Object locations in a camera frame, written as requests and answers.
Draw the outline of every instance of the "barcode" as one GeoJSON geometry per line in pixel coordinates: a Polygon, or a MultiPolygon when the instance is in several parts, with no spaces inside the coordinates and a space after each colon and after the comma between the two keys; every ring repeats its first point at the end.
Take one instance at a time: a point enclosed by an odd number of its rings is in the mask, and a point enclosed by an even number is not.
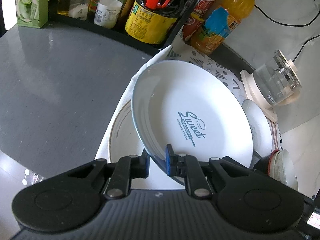
{"type": "Polygon", "coordinates": [[[102,15],[99,15],[99,14],[96,13],[96,16],[94,17],[94,20],[96,22],[100,23],[101,22],[101,18],[102,18],[102,15]]]}

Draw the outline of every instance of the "orange juice bottle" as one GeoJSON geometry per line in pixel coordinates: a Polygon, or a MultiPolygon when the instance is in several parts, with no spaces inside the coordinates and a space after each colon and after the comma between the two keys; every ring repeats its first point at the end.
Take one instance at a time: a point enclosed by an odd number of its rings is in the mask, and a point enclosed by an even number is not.
{"type": "Polygon", "coordinates": [[[210,54],[251,13],[254,0],[223,0],[191,37],[191,46],[210,54]]]}

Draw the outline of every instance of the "ribbed black surface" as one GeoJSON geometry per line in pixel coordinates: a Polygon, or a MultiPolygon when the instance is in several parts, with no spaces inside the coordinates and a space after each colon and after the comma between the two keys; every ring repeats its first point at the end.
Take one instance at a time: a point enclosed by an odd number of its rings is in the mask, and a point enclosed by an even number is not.
{"type": "Polygon", "coordinates": [[[27,230],[13,240],[121,239],[302,239],[295,231],[272,235],[244,232],[224,221],[209,201],[196,200],[185,190],[132,190],[127,198],[108,201],[97,217],[81,228],[58,235],[27,230]]]}

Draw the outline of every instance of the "large soy sauce bottle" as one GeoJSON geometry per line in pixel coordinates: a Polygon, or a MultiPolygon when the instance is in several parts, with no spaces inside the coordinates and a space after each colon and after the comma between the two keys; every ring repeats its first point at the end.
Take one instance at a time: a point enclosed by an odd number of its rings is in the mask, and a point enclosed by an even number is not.
{"type": "Polygon", "coordinates": [[[136,0],[125,25],[135,39],[160,44],[182,14],[187,0],[136,0]]]}

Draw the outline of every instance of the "yellow label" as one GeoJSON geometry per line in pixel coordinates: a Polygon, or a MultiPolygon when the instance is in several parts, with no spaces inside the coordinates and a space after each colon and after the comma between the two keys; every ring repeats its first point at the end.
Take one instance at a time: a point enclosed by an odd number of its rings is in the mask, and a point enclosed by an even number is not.
{"type": "Polygon", "coordinates": [[[177,18],[167,18],[150,12],[135,1],[125,24],[125,30],[139,41],[159,44],[164,41],[167,32],[176,20],[177,18]]]}

